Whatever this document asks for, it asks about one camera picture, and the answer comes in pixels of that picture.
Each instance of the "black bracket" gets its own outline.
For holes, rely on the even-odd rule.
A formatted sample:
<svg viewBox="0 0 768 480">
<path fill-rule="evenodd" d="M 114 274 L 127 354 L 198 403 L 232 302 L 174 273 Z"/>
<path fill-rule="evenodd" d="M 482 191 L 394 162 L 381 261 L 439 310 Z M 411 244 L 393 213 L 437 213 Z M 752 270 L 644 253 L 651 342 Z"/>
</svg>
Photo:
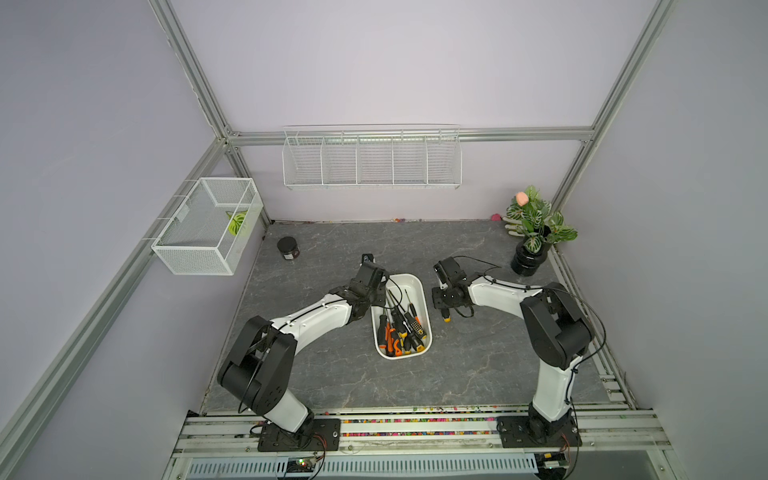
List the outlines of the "black bracket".
<svg viewBox="0 0 768 480">
<path fill-rule="evenodd" d="M 553 447 L 561 448 L 565 446 L 563 435 L 568 440 L 572 448 L 581 446 L 581 435 L 576 430 L 576 422 L 571 415 L 568 420 L 546 438 L 543 442 L 537 442 L 531 435 L 527 415 L 503 416 L 498 417 L 496 429 L 498 436 L 502 437 L 502 448 L 504 449 L 526 449 L 531 447 Z"/>
<path fill-rule="evenodd" d="M 339 450 L 341 420 L 314 419 L 306 431 L 306 435 L 297 435 L 283 430 L 274 423 L 267 424 L 261 429 L 259 452 L 322 452 L 323 444 L 314 437 L 315 434 L 326 440 L 328 444 L 326 451 Z"/>
</svg>

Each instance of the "pink object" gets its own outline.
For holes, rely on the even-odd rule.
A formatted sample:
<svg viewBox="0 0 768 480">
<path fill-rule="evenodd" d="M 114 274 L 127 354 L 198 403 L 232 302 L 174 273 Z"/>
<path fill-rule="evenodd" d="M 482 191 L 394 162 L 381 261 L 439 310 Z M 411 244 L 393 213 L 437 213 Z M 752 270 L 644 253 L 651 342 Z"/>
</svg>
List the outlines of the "pink object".
<svg viewBox="0 0 768 480">
<path fill-rule="evenodd" d="M 528 202 L 528 195 L 526 195 L 525 192 L 518 192 L 518 194 L 515 195 L 515 200 L 517 200 L 518 205 L 522 207 Z"/>
</svg>

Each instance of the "gray marble surface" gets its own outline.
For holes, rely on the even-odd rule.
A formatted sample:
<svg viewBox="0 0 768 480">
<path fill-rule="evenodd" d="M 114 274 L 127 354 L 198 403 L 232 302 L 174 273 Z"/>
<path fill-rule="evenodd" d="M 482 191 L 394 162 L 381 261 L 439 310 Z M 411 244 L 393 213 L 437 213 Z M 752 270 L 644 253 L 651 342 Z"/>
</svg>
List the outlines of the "gray marble surface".
<svg viewBox="0 0 768 480">
<path fill-rule="evenodd" d="M 278 239 L 285 236 L 299 244 L 301 254 L 293 261 L 284 260 L 277 250 Z M 518 277 L 509 268 L 517 242 L 502 222 L 484 220 L 276 223 L 267 231 L 224 353 L 249 318 L 284 316 L 316 302 L 331 288 L 349 282 L 362 253 L 373 253 L 376 263 L 390 273 L 412 273 L 422 281 L 430 306 L 432 347 L 408 359 L 381 358 L 368 313 L 296 355 L 289 384 L 296 397 L 315 410 L 529 403 L 536 390 L 538 357 L 522 319 L 476 307 L 473 318 L 453 315 L 453 321 L 445 323 L 431 301 L 431 289 L 438 285 L 432 266 L 454 255 L 503 266 L 490 273 L 500 280 L 535 285 L 557 279 L 549 262 L 533 277 Z M 467 273 L 485 269 L 474 260 L 458 261 Z M 580 368 L 574 400 L 607 401 L 592 361 Z M 214 380 L 203 411 L 234 410 L 238 403 Z"/>
</svg>

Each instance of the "potted plant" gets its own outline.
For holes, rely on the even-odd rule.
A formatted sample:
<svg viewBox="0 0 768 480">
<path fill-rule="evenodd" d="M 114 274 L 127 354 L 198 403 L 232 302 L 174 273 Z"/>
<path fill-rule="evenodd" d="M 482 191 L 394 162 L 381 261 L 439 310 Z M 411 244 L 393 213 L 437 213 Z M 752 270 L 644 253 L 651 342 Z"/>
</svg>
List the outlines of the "potted plant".
<svg viewBox="0 0 768 480">
<path fill-rule="evenodd" d="M 555 243 L 568 242 L 578 235 L 571 226 L 563 224 L 563 214 L 552 211 L 552 204 L 539 197 L 530 185 L 512 198 L 504 220 L 510 235 L 524 237 L 515 249 L 512 269 L 521 276 L 531 276 L 547 259 Z"/>
</svg>

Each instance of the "white wire basket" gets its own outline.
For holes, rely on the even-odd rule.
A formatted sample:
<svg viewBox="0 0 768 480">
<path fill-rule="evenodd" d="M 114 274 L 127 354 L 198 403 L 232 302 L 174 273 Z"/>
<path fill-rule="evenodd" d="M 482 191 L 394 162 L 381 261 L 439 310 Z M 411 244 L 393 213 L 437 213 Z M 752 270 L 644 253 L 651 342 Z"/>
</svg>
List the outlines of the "white wire basket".
<svg viewBox="0 0 768 480">
<path fill-rule="evenodd" d="M 175 275 L 233 275 L 262 206 L 250 178 L 201 178 L 152 250 Z"/>
<path fill-rule="evenodd" d="M 291 189 L 458 188 L 458 129 L 432 133 L 295 134 L 283 145 L 283 180 Z"/>
</svg>

